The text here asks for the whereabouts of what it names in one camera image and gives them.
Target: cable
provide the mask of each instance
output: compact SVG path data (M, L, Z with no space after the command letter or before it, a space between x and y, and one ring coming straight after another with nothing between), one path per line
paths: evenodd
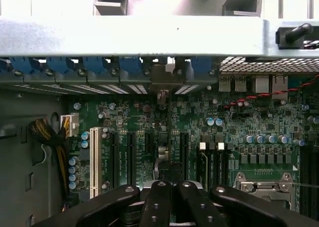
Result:
M56 154L59 165L59 177L61 183L61 192L63 199L68 196L68 180L67 180L67 155L64 148L67 132L66 127L70 125L70 120L64 119L59 133L56 133L50 126L46 118L39 118L29 123L29 130L34 139L43 145L52 147Z
M226 105L224 107L226 109L229 109L232 106L236 105L238 102L244 102L244 101L249 100L249 99L256 99L258 97L263 97L263 96L279 95L279 94L284 94L284 93L287 93L287 92L299 91L303 87L306 87L306 86L314 84L318 79L319 79L319 75L316 75L313 79L311 79L310 81L308 81L306 83L301 84L300 86L297 86L297 87L294 87L294 88L289 88L288 90L285 90L285 91L275 91L275 92L271 92L271 93L260 93L260 94L258 94L256 96L246 96L245 98L238 99L235 102L232 101L232 102L230 102L228 105Z

